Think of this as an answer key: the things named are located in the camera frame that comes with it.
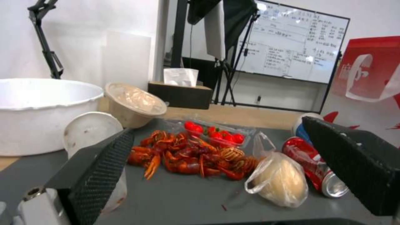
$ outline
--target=bowl lid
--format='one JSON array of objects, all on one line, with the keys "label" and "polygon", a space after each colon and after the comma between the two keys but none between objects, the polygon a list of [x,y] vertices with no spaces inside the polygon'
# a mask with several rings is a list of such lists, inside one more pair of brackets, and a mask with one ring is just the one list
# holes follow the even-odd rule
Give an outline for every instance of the bowl lid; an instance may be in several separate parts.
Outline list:
[{"label": "bowl lid", "polygon": [[106,85],[106,95],[144,116],[160,116],[167,112],[163,100],[129,84],[109,83]]}]

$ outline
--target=cherry tomato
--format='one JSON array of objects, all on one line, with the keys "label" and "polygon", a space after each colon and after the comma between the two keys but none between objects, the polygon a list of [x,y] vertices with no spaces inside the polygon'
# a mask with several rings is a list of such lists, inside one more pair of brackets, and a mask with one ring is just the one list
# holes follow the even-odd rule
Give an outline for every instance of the cherry tomato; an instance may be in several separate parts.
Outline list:
[{"label": "cherry tomato", "polygon": [[209,127],[209,128],[207,129],[207,132],[208,132],[208,135],[211,137],[211,135],[212,135],[213,133],[217,132],[217,131],[216,131],[215,127]]},{"label": "cherry tomato", "polygon": [[186,121],[185,122],[185,129],[191,131],[196,124],[192,121]]},{"label": "cherry tomato", "polygon": [[225,135],[224,136],[224,140],[226,140],[226,141],[229,141],[229,142],[232,142],[232,143],[236,143],[235,142],[235,140],[234,140],[234,138],[233,138],[233,136],[232,135]]},{"label": "cherry tomato", "polygon": [[214,132],[210,135],[211,138],[223,140],[222,134],[218,132]]},{"label": "cherry tomato", "polygon": [[223,137],[231,135],[228,131],[220,131]]},{"label": "cherry tomato", "polygon": [[243,141],[244,141],[244,137],[243,137],[243,135],[241,135],[241,134],[234,134],[234,135],[233,135],[233,140],[234,140],[234,142],[237,143],[237,144],[242,144]]},{"label": "cherry tomato", "polygon": [[201,134],[203,134],[203,127],[200,125],[195,125],[192,129],[191,135],[199,137]]},{"label": "cherry tomato", "polygon": [[221,143],[221,141],[223,140],[222,134],[218,133],[218,132],[214,132],[210,135],[211,137],[211,141],[210,144],[218,147]]},{"label": "cherry tomato", "polygon": [[233,136],[231,134],[226,135],[224,137],[224,140],[227,143],[227,145],[221,144],[221,147],[229,147],[229,146],[235,146],[236,145],[236,142],[235,142],[235,140],[234,140],[234,138],[233,138]]}]

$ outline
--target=white plastic bag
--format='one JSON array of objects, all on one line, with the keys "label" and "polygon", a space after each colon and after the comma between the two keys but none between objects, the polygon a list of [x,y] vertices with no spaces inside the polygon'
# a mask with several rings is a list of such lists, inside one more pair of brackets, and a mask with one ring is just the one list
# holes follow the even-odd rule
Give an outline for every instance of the white plastic bag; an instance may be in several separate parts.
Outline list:
[{"label": "white plastic bag", "polygon": [[[271,151],[264,150],[266,141],[272,146]],[[308,185],[303,168],[285,154],[276,152],[274,144],[262,132],[254,138],[253,155],[262,160],[244,184],[248,193],[258,193],[279,206],[291,208],[306,200]]]}]

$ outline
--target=wooden table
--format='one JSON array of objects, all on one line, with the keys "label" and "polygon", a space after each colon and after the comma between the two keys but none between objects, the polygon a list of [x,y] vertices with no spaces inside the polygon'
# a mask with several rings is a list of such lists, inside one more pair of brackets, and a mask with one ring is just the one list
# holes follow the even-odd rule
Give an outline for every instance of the wooden table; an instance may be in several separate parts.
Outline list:
[{"label": "wooden table", "polygon": [[[99,111],[108,111],[107,99],[102,99]],[[168,107],[165,119],[185,119],[188,115],[197,114],[202,119],[222,124],[247,127],[263,127],[290,130],[301,113],[272,109],[232,107],[210,105],[208,110]],[[0,171],[17,161],[19,157],[0,157]]]}]

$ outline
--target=cooked crayfish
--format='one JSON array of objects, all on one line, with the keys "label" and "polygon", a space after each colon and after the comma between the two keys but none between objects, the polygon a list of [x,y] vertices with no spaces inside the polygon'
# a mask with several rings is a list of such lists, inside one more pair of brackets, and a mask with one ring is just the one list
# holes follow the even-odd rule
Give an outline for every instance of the cooked crayfish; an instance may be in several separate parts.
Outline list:
[{"label": "cooked crayfish", "polygon": [[142,140],[140,146],[132,147],[128,163],[146,168],[144,177],[149,180],[161,161],[172,173],[200,174],[202,177],[224,173],[228,178],[241,180],[253,172],[258,164],[254,157],[226,147],[218,149],[204,140],[186,133],[176,136],[165,131],[154,131]]}]

